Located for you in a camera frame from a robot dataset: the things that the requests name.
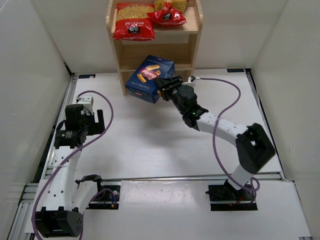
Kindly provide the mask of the red pasta bag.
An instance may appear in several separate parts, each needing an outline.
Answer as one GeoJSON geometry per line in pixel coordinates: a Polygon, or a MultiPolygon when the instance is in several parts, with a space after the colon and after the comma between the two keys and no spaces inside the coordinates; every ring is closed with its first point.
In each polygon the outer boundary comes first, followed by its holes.
{"type": "Polygon", "coordinates": [[[187,23],[184,11],[188,0],[155,0],[154,11],[147,16],[162,27],[179,27],[187,23]]]}
{"type": "Polygon", "coordinates": [[[154,5],[147,3],[117,3],[114,40],[153,41],[154,25],[148,13],[154,12],[154,5]]]}

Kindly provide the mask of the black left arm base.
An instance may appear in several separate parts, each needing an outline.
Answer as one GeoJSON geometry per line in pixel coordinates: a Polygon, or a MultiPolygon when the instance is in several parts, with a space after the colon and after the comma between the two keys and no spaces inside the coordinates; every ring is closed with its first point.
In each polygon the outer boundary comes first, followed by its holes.
{"type": "Polygon", "coordinates": [[[118,210],[121,185],[105,185],[100,175],[86,175],[74,181],[77,189],[72,197],[74,207],[87,204],[90,210],[118,210]]]}

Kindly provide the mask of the blue pasta box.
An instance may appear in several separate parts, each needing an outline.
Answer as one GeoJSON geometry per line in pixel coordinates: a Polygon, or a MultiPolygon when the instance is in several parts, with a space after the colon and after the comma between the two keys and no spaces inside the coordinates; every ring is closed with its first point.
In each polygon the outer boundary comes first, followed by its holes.
{"type": "Polygon", "coordinates": [[[161,97],[161,93],[154,79],[172,78],[174,75],[173,61],[148,55],[131,75],[125,87],[131,96],[155,104],[161,97]]]}

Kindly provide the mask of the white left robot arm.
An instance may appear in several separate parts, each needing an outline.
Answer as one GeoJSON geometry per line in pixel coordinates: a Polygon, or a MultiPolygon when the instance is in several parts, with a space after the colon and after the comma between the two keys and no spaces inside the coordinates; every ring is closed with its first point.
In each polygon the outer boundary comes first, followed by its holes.
{"type": "Polygon", "coordinates": [[[34,200],[31,215],[35,236],[77,238],[83,231],[84,211],[101,190],[98,175],[74,181],[76,167],[88,136],[99,139],[106,132],[103,110],[93,110],[86,96],[65,107],[65,119],[58,125],[54,139],[54,170],[34,200]]]}

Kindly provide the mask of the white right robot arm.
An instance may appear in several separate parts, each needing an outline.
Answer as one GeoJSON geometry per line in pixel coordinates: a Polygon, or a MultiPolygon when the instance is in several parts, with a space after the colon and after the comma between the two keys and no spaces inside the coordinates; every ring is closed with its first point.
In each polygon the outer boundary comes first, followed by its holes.
{"type": "Polygon", "coordinates": [[[222,115],[233,107],[235,102],[218,115],[210,113],[198,104],[194,88],[189,82],[183,82],[180,76],[156,78],[154,81],[162,98],[175,105],[188,127],[212,134],[215,158],[227,176],[225,187],[234,192],[244,190],[247,193],[256,193],[260,189],[260,183],[255,175],[276,153],[264,128],[258,123],[241,125],[224,119],[222,115]],[[219,159],[217,138],[236,147],[239,165],[233,173],[228,173],[219,159]]]}

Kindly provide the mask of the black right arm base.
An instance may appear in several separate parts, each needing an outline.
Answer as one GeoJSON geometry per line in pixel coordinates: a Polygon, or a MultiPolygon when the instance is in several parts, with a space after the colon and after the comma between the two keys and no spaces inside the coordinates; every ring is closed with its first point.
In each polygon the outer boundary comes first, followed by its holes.
{"type": "Polygon", "coordinates": [[[234,189],[225,181],[224,184],[208,185],[205,192],[209,196],[212,212],[257,211],[256,193],[242,188],[234,189]]]}

